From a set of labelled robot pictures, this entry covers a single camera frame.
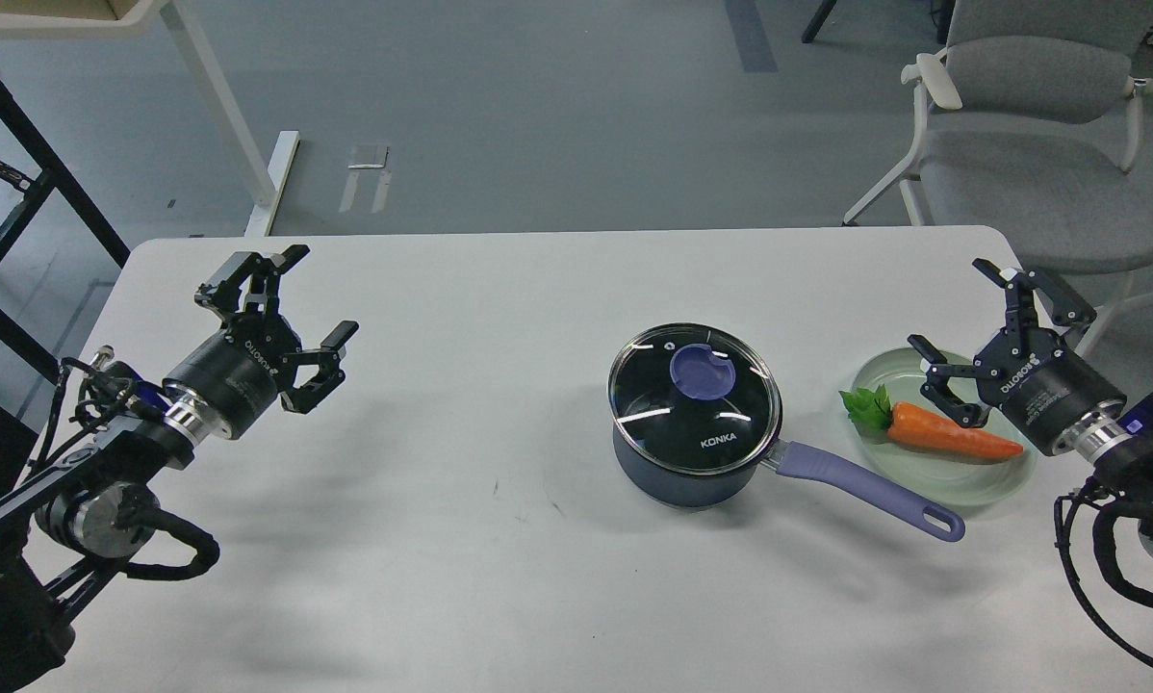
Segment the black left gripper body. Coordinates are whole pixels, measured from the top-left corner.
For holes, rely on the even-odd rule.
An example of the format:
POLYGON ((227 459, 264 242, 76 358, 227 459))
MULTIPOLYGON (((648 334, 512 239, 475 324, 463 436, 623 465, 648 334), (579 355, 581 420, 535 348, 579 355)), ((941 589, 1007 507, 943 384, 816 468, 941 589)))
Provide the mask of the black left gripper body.
POLYGON ((296 367, 285 356, 301 349, 282 317, 233 321, 172 369, 164 386, 174 396, 199 398, 213 434, 238 440, 294 385, 296 367))

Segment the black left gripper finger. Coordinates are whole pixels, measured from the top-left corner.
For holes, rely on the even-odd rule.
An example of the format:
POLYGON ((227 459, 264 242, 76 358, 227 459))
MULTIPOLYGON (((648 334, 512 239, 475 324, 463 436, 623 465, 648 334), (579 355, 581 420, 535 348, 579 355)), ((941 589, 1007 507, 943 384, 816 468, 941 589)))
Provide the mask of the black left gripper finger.
POLYGON ((357 321, 340 321, 322 339, 317 349, 297 349, 282 355, 282 372, 289 369, 294 369, 295 372, 287 377, 286 387, 280 392, 282 409, 297 414, 311 413, 323 399, 342 385, 346 378, 346 372, 342 370, 345 347, 357 332, 357 327, 360 327, 357 321), (316 367, 317 371, 302 385, 295 385, 299 367, 316 367))
POLYGON ((309 251, 308 244, 291 244, 281 253, 269 255, 233 253, 198 286, 194 303, 214 312, 224 327, 241 319, 277 319, 281 277, 309 251))

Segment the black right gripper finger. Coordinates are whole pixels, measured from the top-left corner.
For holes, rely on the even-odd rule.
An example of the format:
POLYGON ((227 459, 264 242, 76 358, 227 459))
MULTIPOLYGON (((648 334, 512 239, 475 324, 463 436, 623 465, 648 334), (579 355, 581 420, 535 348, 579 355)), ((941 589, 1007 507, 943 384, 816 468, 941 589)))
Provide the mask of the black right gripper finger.
POLYGON ((1073 291, 1060 274, 1038 268, 1016 270, 1011 276, 996 268, 989 259, 975 258, 972 263, 986 279, 1005 293, 1005 321, 1002 333, 1009 347, 1028 347, 1031 332, 1039 330, 1035 294, 1052 302, 1050 319, 1057 327, 1083 327, 1097 321, 1097 310, 1082 294, 1073 291))
POLYGON ((984 428, 988 422, 988 408, 980 402, 964 402, 950 389, 950 381, 963 378, 963 381, 989 381, 990 370, 986 370, 981 364, 958 366, 950 363, 928 338, 919 334, 910 334, 909 342, 912 349, 918 352, 927 367, 927 381, 920 387, 920 394, 936 405, 937 409, 945 414, 960 428, 984 428))

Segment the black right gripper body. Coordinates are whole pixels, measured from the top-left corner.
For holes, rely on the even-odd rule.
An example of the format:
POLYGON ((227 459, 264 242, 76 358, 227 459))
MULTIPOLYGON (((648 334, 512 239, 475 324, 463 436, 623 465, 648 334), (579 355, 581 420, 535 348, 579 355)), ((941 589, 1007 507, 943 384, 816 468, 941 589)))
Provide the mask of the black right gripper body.
POLYGON ((986 374, 977 385, 980 400, 998 408, 1046 455, 1072 449, 1065 431, 1088 414, 1114 416, 1126 402, 1052 329, 1024 329, 1016 336, 1000 329, 973 364, 986 374))

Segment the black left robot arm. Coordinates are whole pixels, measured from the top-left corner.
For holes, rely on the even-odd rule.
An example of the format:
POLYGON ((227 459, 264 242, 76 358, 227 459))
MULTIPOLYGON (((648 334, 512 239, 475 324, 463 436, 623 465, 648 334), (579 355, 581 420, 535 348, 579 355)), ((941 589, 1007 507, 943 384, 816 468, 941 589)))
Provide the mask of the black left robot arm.
POLYGON ((0 479, 0 692, 63 665, 71 622, 112 579, 189 580, 219 562, 218 541, 163 509, 151 479, 208 438, 243 437, 274 402, 306 414, 342 385, 356 321, 306 349, 280 311, 282 276, 308 251, 229 255, 194 295, 219 329, 160 383, 110 347, 62 361, 27 479, 0 479))

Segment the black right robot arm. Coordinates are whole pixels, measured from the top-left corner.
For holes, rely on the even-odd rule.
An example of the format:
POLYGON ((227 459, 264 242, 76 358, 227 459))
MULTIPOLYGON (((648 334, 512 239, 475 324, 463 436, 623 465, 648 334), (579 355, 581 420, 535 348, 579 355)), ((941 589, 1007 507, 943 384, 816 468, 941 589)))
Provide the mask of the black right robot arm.
POLYGON ((1043 455, 1073 452, 1091 465, 1086 482, 1053 504, 1055 547, 1067 583, 1088 619, 1120 649, 1153 668, 1153 656, 1128 645, 1105 622, 1073 567, 1072 532, 1082 507, 1095 510, 1091 527, 1097 568, 1118 596, 1153 610, 1153 592, 1123 575, 1116 523, 1137 523, 1153 560, 1153 392, 1126 407, 1126 398, 1067 342, 1097 311, 1058 274, 1008 270, 989 259, 974 268, 1005 296, 1003 327, 965 366, 955 366, 924 336, 910 345, 927 363, 921 396, 962 428, 982 428, 998 410, 1043 455))

